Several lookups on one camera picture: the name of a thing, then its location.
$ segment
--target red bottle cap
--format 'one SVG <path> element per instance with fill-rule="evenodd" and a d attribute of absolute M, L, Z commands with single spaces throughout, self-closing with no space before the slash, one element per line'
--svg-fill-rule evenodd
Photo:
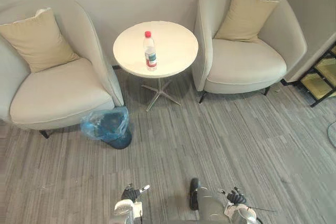
<path fill-rule="evenodd" d="M 146 38 L 152 37 L 152 33 L 150 31 L 145 31 L 145 37 Z"/>

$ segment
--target metal shelf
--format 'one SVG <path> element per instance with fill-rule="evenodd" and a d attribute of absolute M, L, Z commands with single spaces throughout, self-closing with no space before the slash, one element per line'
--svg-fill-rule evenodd
<path fill-rule="evenodd" d="M 316 66 L 315 69 L 325 77 L 329 83 L 336 87 L 336 59 L 324 58 Z"/>
<path fill-rule="evenodd" d="M 334 56 L 336 56 L 336 46 L 334 46 L 330 51 L 334 54 Z"/>
<path fill-rule="evenodd" d="M 333 89 L 317 73 L 309 73 L 301 79 L 301 83 L 310 91 L 316 100 L 320 100 Z"/>

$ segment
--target metal table base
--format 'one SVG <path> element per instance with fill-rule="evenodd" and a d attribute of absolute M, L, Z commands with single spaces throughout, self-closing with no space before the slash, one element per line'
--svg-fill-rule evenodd
<path fill-rule="evenodd" d="M 163 95 L 164 97 L 170 99 L 171 101 L 177 103 L 178 105 L 181 106 L 181 104 L 179 102 L 177 102 L 173 97 L 171 97 L 169 94 L 167 94 L 166 92 L 164 92 L 164 89 L 166 87 L 168 87 L 168 85 L 171 83 L 172 81 L 169 80 L 168 82 L 166 82 L 163 86 L 161 85 L 161 79 L 158 78 L 158 85 L 157 85 L 157 89 L 153 88 L 153 87 L 149 87 L 147 85 L 141 85 L 143 88 L 152 90 L 154 92 L 156 92 L 155 96 L 153 97 L 152 101 L 150 102 L 150 104 L 148 105 L 146 111 L 149 112 L 149 110 L 151 109 L 151 107 L 153 107 L 154 103 L 156 102 L 156 100 L 159 98 L 159 96 Z"/>

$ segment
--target pillow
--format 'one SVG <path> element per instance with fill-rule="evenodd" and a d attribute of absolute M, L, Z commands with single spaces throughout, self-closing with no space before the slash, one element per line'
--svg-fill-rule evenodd
<path fill-rule="evenodd" d="M 231 0 L 215 39 L 257 42 L 258 33 L 279 1 Z"/>
<path fill-rule="evenodd" d="M 51 8 L 34 17 L 0 25 L 0 34 L 29 64 L 33 73 L 79 59 L 59 31 Z"/>

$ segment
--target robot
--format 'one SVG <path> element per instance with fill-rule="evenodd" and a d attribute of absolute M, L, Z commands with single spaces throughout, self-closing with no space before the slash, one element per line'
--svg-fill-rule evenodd
<path fill-rule="evenodd" d="M 134 224 L 136 218 L 140 218 L 142 223 L 142 203 L 137 201 L 137 198 L 149 188 L 150 186 L 147 185 L 141 189 L 134 189 L 133 185 L 129 184 L 121 195 L 121 201 L 114 207 L 109 224 Z M 244 194 L 237 187 L 229 192 L 226 198 L 228 202 L 224 207 L 217 198 L 212 196 L 210 190 L 201 185 L 198 178 L 193 178 L 190 182 L 190 208 L 194 211 L 198 210 L 200 219 L 170 221 L 166 224 L 257 224 L 258 222 L 263 224 L 255 211 L 245 205 Z"/>

